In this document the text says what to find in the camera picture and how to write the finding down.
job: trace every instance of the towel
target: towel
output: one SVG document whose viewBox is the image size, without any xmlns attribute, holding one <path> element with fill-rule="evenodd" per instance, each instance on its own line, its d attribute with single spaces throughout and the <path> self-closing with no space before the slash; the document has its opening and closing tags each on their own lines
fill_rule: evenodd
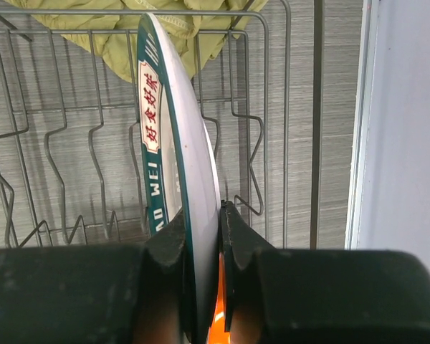
<svg viewBox="0 0 430 344">
<path fill-rule="evenodd" d="M 23 9 L 169 9 L 169 10 L 242 10 L 248 0 L 5 0 Z M 249 10 L 259 11 L 267 0 L 254 0 Z M 126 15 L 35 15 L 38 22 L 50 29 L 130 29 L 135 32 L 140 16 Z M 228 29 L 230 16 L 158 16 L 168 32 L 189 77 L 197 72 L 194 37 L 200 29 Z M 245 16 L 236 29 L 245 29 L 249 17 Z M 65 34 L 64 38 L 90 52 L 86 34 Z M 226 36 L 223 34 L 199 35 L 201 67 L 221 51 Z M 130 35 L 133 58 L 136 58 L 137 34 Z M 125 34 L 95 34 L 95 54 L 121 79 L 131 82 L 128 46 Z"/>
</svg>

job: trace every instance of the white plate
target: white plate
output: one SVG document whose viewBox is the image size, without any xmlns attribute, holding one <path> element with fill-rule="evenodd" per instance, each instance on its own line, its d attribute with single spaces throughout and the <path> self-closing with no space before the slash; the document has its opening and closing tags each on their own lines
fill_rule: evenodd
<svg viewBox="0 0 430 344">
<path fill-rule="evenodd" d="M 218 176 L 190 80 L 152 14 L 142 16 L 138 29 L 138 95 L 150 230 L 161 229 L 182 207 L 193 335 L 205 341 L 202 327 L 210 325 L 218 278 Z"/>
</svg>

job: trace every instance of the yellow cloth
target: yellow cloth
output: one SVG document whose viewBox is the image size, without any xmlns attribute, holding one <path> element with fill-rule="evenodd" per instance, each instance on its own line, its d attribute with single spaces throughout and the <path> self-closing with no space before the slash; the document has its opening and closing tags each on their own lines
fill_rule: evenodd
<svg viewBox="0 0 430 344">
<path fill-rule="evenodd" d="M 193 9 L 242 10 L 248 0 L 5 0 L 24 9 Z M 267 0 L 256 0 L 250 10 L 259 11 Z M 136 32 L 140 16 L 79 16 L 35 15 L 34 18 L 50 29 L 131 29 Z M 194 37 L 200 29 L 228 29 L 229 16 L 158 16 L 169 33 L 189 77 L 197 71 Z M 237 24 L 244 29 L 249 17 Z M 64 37 L 90 52 L 86 34 L 67 34 Z M 102 56 L 108 67 L 122 79 L 131 82 L 128 46 L 124 34 L 96 34 L 95 54 Z M 137 35 L 130 35 L 133 58 L 136 57 Z M 220 53 L 224 35 L 201 34 L 201 66 Z"/>
</svg>

